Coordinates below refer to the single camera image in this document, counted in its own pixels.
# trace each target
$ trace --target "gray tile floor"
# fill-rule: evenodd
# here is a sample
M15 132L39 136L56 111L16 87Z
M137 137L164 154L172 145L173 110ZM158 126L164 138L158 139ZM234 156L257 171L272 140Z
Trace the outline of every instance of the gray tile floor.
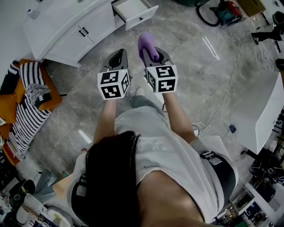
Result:
M149 0L158 4L155 16L125 31L120 28L86 54L80 69L50 62L47 70L60 93L67 93L36 135L26 159L17 166L19 172L33 179L37 171L47 168L56 174L71 173L82 148L90 145L79 131L92 138L103 99L97 88L97 73L103 60L113 51L125 48L128 53L133 82L130 88L142 86L146 95L159 104L158 99L143 80L143 63L138 56L137 40L141 32L149 31L156 38L156 46L167 51L177 65L179 82L177 95L192 122L209 122L207 135L219 135L233 160L239 159L243 147L230 133L230 108L253 85L259 73L276 71L276 51L271 40L254 43L250 33L256 30L251 18L231 27L209 27L197 16L195 8L187 8L172 0ZM208 7L202 13L208 20L216 20ZM261 16L257 16L261 25ZM212 44L220 60L213 57L204 38ZM118 114L129 109L129 96L118 102ZM240 180L236 192L251 176L250 157L236 162Z

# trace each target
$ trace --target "open drawer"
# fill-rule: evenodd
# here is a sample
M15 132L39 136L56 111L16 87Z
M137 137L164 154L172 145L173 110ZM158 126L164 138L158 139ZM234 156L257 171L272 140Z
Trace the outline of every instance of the open drawer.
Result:
M112 4L113 9L125 21L125 30L151 18L159 6L151 7L146 0L118 0Z

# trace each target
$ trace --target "white wire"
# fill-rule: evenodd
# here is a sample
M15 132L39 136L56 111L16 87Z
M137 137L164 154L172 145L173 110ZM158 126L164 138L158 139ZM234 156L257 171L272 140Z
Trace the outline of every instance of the white wire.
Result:
M206 136L206 134L207 134L207 132L208 132L208 126L204 125L201 121L192 122L192 124L193 124L194 126L196 126L196 127L198 127L198 126L196 125L196 124L198 124L198 123L200 123L200 124L202 124L202 125L204 126L203 129L199 130L199 135L198 135L198 137L200 137L200 132L201 132L201 131L207 129L206 132L205 132L205 134L204 134L202 137L200 137L200 138L202 139L204 136Z
M238 61L238 59L239 59L240 52L241 52L241 48L242 48L242 46L243 46L243 43L244 43L245 38L247 37L247 35L248 35L248 33L249 33L249 29L250 29L251 24L252 24L252 19L250 20L250 24L249 24L249 27L248 27L248 31L247 31L245 37L243 38L243 40L242 40L242 42L241 42L241 46L240 46L240 49L239 49L239 52L238 52L238 55L237 55L237 59L235 60L234 67L233 67L233 71L232 71L232 75L231 75L231 78L230 78L230 81L229 81L228 89L227 89L227 91L226 91L226 93L225 93L225 96L224 96L224 98L223 98L223 100L222 100L221 105L220 105L220 106L218 107L218 109L216 110L216 112L215 112L213 118L209 121L208 125L204 125L201 121L193 122L193 123L192 123L192 124L201 123L201 124L204 126L204 128L201 129L200 132L206 129L205 134L204 134L202 137L200 137L200 138L203 138L203 137L206 136L206 134L208 133L208 127L209 127L209 125L210 125L211 122L215 119L218 110L219 110L219 109L221 108L221 106L223 105L224 100L225 100L225 98L226 98L226 96L227 96L227 94L228 94L228 92L229 92L229 90L230 90L231 81L232 81L232 78L233 78L233 74L234 74L234 72L235 72L236 63L237 63L237 61Z

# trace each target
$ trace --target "fiducial marker cube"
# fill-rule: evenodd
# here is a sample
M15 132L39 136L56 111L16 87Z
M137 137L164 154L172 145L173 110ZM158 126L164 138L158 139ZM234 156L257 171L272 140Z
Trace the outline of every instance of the fiducial marker cube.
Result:
M155 93L175 92L178 85L178 71L175 65L147 67L147 81Z
M104 100L123 98L129 85L127 69L98 74L98 88Z

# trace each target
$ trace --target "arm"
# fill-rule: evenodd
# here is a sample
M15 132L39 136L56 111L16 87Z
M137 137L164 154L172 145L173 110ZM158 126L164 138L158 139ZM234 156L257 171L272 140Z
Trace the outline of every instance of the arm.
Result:
M66 191L70 187L73 181L73 173L69 176L63 178L52 186L52 189L56 193L57 198L61 200L66 200Z
M105 137L114 135L114 121L116 114L116 99L105 101L103 110L98 119L97 128L94 134L93 143L98 143Z
M196 139L196 136L192 129L192 124L178 103L175 94L164 93L163 97L172 131L183 138L187 143L191 143Z

